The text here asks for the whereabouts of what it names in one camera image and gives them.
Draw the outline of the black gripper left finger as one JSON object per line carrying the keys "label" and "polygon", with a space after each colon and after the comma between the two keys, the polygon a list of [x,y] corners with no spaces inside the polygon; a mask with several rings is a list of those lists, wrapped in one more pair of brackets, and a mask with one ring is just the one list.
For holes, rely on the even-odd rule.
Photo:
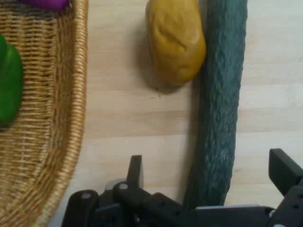
{"label": "black gripper left finger", "polygon": [[127,178],[101,195],[93,190],[74,193],[63,227],[194,227],[196,213],[161,193],[140,187],[142,156],[132,156]]}

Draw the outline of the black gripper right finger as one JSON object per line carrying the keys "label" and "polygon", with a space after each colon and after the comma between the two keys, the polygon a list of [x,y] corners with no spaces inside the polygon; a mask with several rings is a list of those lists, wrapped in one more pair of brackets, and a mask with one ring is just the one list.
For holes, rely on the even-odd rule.
{"label": "black gripper right finger", "polygon": [[303,169],[282,149],[269,151],[268,174],[283,195],[279,206],[269,212],[269,227],[303,225]]}

